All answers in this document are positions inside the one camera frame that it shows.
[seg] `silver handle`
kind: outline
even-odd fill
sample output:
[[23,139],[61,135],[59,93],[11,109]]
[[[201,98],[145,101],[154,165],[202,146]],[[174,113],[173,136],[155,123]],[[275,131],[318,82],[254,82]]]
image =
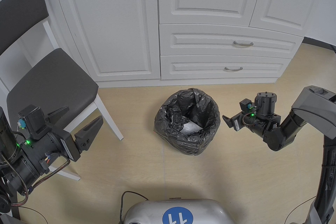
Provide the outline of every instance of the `silver handle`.
[[225,69],[226,71],[240,71],[240,70],[242,70],[243,68],[241,67],[241,68],[239,68],[239,69],[230,69],[230,68],[225,67],[224,69]]
[[236,41],[233,41],[233,44],[235,44],[235,45],[240,45],[240,46],[244,46],[244,47],[253,46],[253,42],[251,42],[250,44],[244,44],[244,43],[237,43]]

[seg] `baseboard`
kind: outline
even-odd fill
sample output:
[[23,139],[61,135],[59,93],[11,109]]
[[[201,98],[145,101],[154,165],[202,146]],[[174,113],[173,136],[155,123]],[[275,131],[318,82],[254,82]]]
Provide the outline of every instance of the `baseboard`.
[[325,49],[328,49],[328,50],[332,50],[336,53],[336,47],[335,46],[333,46],[329,43],[325,43],[323,41],[319,41],[319,40],[310,38],[310,37],[304,37],[302,43],[322,47],[322,48],[325,48]]
[[209,84],[275,83],[278,78],[221,78],[221,79],[135,79],[98,81],[100,88],[180,86]]

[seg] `chair backrest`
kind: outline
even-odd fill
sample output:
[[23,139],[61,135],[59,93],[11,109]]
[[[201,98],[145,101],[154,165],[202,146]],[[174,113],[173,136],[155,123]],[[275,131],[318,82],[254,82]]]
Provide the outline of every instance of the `chair backrest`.
[[48,16],[44,0],[0,1],[0,55],[31,27]]

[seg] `trash can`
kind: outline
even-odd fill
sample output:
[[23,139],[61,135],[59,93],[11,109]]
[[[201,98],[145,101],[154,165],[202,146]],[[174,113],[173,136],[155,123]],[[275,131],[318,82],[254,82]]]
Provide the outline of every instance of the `trash can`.
[[154,131],[186,155],[201,154],[214,138],[221,117],[205,92],[190,88],[171,95],[155,116]]

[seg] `white chair frame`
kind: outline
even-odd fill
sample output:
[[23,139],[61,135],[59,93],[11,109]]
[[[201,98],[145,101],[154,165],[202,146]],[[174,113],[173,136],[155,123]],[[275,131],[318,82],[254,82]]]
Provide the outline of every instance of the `white chair frame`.
[[[59,45],[56,41],[56,38],[50,28],[48,19],[44,19],[42,21],[44,29],[48,35],[48,38],[52,44],[53,49],[58,49]],[[4,85],[4,83],[2,82],[2,80],[0,79],[0,90],[2,90],[6,95],[8,95],[9,90],[7,89],[7,87]],[[114,134],[116,135],[116,137],[119,138],[119,140],[122,140],[124,137],[121,134],[120,130],[118,129],[117,125],[115,124],[115,122],[113,121],[113,119],[110,116],[110,113],[107,111],[105,105],[103,104],[102,100],[100,99],[98,93],[96,95],[95,100],[89,104],[73,121],[71,121],[65,128],[64,130],[66,130],[67,132],[71,132],[73,131],[83,120],[85,120],[93,111],[95,111],[96,109],[99,109],[101,115],[103,116],[103,118],[105,119],[106,123],[110,126],[110,128],[112,129],[112,131],[114,132]],[[55,171],[56,168],[53,166],[49,167],[50,171]],[[58,174],[62,175],[62,176],[66,176],[68,178],[74,179],[74,180],[80,180],[80,176],[68,171],[60,171],[58,172]]]

